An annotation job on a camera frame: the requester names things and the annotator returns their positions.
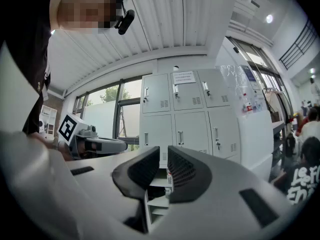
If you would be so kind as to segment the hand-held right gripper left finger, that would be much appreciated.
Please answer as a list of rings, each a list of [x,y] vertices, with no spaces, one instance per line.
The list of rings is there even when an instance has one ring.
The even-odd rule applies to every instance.
[[[127,198],[142,201],[160,167],[160,147],[141,149],[141,154],[118,165],[112,180]]]

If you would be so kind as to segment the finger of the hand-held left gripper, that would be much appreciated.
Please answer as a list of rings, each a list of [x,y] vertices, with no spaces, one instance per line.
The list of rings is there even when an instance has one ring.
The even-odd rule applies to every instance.
[[[126,151],[128,144],[119,139],[102,138],[96,139],[96,153],[97,155],[114,155]]]

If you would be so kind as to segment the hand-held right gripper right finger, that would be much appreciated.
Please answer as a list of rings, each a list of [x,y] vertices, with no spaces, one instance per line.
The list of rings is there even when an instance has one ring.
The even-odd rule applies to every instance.
[[[167,167],[173,186],[170,204],[194,202],[207,191],[213,179],[208,166],[211,158],[211,155],[193,149],[168,146]]]

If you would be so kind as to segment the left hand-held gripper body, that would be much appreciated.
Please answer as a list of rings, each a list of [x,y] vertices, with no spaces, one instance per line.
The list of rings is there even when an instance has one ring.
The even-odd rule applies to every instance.
[[[96,157],[101,151],[96,127],[71,113],[65,115],[57,133],[65,142],[73,160]]]

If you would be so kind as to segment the person's left hand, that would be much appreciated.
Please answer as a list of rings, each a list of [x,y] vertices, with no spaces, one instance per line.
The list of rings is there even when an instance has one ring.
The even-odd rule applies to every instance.
[[[58,137],[55,137],[53,139],[52,148],[59,151],[62,154],[65,161],[73,160],[72,155],[69,151],[69,146],[63,140],[59,141]]]

